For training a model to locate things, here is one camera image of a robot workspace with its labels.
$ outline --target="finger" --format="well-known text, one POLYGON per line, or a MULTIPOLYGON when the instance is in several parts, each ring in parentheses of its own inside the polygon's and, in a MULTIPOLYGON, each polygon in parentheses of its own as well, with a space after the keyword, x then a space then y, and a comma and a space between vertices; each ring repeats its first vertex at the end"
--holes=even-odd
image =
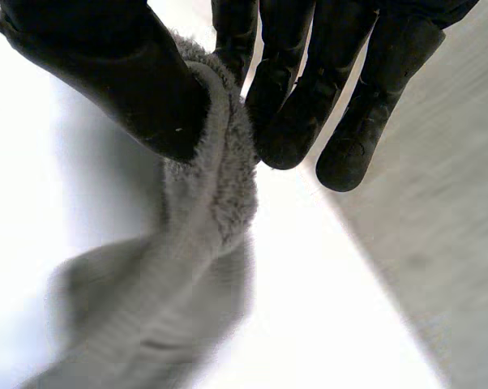
POLYGON ((258 0, 212 0, 215 54, 241 87, 250 68, 257 35, 258 0))
POLYGON ((262 62, 246 98, 255 132, 278 112, 298 74, 314 11, 313 0, 260 2, 262 62))
POLYGON ((363 2, 318 0, 306 68, 259 141, 263 161, 276 169, 302 162, 336 104, 377 15, 363 2))

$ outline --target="gray floor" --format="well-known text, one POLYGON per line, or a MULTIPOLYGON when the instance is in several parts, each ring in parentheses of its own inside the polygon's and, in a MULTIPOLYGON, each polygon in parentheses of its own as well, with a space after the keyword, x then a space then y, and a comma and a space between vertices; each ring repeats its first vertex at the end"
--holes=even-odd
POLYGON ((447 36, 408 86, 362 185, 325 195, 445 379, 488 389, 488 0, 447 36))

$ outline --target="fuzzy gray fabric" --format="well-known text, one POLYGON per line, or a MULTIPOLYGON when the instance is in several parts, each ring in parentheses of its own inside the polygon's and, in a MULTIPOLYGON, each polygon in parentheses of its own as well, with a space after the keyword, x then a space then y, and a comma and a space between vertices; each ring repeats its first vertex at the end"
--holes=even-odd
POLYGON ((72 259, 50 281, 62 360, 38 389, 180 387, 246 312, 255 152, 233 77, 174 34, 211 106, 196 157, 164 160, 156 231, 72 259))

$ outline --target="knit fabric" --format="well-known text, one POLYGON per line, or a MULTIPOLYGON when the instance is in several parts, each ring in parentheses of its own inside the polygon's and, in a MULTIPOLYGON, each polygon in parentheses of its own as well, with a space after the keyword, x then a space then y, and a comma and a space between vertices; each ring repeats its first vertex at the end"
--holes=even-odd
POLYGON ((211 100, 196 157, 156 171, 163 201, 153 234, 83 254, 51 277, 49 306, 70 343, 25 389, 180 387, 246 311, 250 123, 219 60, 174 39, 211 100))

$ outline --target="black leather glove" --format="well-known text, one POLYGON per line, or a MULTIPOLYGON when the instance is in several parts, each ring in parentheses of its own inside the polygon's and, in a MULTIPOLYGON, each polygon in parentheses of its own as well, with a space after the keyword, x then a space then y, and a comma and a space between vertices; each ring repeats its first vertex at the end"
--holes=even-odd
MULTIPOLYGON (((261 0, 264 51, 246 98, 259 157, 276 169, 302 162, 373 29, 353 98, 316 169, 330 189, 355 188, 409 78, 439 47, 442 28, 461 20, 477 1, 261 0), (311 20, 307 64, 291 93, 311 20)), ((224 43, 220 57, 242 82, 252 58, 256 0, 213 0, 212 7, 219 50, 224 43), (233 25, 238 28, 220 27, 233 25)))
POLYGON ((0 32, 136 140, 188 161, 208 93, 146 0, 0 0, 0 32))

